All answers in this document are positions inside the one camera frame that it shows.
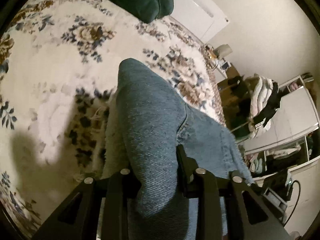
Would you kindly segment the wooden nightstand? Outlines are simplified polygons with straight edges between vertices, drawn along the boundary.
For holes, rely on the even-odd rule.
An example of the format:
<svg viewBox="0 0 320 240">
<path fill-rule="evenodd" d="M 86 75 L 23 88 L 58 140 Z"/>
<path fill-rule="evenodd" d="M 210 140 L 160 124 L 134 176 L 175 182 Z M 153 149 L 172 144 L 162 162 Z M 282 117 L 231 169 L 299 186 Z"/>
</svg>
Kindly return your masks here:
<svg viewBox="0 0 320 240">
<path fill-rule="evenodd" d="M 251 96 L 244 76 L 233 65 L 227 69 L 226 74 L 227 79 L 218 83 L 218 89 L 226 126 L 232 131 L 248 121 Z"/>
</svg>

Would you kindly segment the blue denim jeans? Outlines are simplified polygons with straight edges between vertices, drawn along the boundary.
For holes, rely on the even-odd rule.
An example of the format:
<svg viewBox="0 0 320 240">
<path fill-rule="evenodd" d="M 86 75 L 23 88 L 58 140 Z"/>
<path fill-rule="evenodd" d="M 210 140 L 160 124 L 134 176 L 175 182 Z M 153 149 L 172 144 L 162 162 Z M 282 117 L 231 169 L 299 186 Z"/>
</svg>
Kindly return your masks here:
<svg viewBox="0 0 320 240">
<path fill-rule="evenodd" d="M 131 203 L 131 239 L 196 236 L 198 201 L 182 196 L 177 145 L 217 177 L 237 170 L 252 182 L 232 133 L 135 59 L 119 65 L 116 109 L 127 158 L 141 182 Z"/>
</svg>

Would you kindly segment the white door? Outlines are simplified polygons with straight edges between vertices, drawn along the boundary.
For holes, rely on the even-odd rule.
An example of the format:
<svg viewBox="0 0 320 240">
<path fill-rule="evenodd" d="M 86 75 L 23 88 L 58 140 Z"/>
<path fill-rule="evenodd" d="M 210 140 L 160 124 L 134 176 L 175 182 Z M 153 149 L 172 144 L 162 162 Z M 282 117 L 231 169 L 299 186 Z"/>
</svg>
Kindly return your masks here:
<svg viewBox="0 0 320 240">
<path fill-rule="evenodd" d="M 203 43 L 229 24 L 229 18 L 213 0 L 174 0 L 171 16 Z"/>
</svg>

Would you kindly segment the pile of clothes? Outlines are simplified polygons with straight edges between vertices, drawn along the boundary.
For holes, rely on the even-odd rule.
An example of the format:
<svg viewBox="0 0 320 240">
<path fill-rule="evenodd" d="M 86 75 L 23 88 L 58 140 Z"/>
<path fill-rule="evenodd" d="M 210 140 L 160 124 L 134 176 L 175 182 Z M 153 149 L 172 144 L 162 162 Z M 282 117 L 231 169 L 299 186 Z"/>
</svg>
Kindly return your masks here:
<svg viewBox="0 0 320 240">
<path fill-rule="evenodd" d="M 249 110 L 249 138 L 261 136 L 271 128 L 271 119 L 280 108 L 281 95 L 276 81 L 259 74 L 248 77 L 251 104 Z"/>
</svg>

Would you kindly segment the floral white bed blanket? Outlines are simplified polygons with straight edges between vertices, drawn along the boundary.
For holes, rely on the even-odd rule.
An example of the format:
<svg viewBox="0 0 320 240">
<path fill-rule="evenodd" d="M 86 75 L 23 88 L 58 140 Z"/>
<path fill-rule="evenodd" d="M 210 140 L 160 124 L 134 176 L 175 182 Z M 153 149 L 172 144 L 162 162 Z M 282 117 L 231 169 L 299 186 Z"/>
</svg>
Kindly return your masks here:
<svg viewBox="0 0 320 240">
<path fill-rule="evenodd" d="M 130 57 L 225 122 L 204 43 L 171 15 L 146 24 L 109 0 L 28 0 L 1 37 L 1 204 L 25 239 L 103 168 Z"/>
</svg>

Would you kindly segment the white wardrobe shelf unit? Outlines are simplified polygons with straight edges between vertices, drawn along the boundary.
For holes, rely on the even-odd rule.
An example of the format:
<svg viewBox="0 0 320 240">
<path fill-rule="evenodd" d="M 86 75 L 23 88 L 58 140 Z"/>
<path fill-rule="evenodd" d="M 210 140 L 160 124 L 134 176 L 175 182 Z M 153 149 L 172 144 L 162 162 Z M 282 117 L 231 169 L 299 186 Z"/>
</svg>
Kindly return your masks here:
<svg viewBox="0 0 320 240">
<path fill-rule="evenodd" d="M 312 83 L 304 74 L 281 84 L 284 95 L 269 130 L 240 143 L 254 180 L 284 169 L 295 174 L 319 161 L 319 114 L 310 94 Z"/>
</svg>

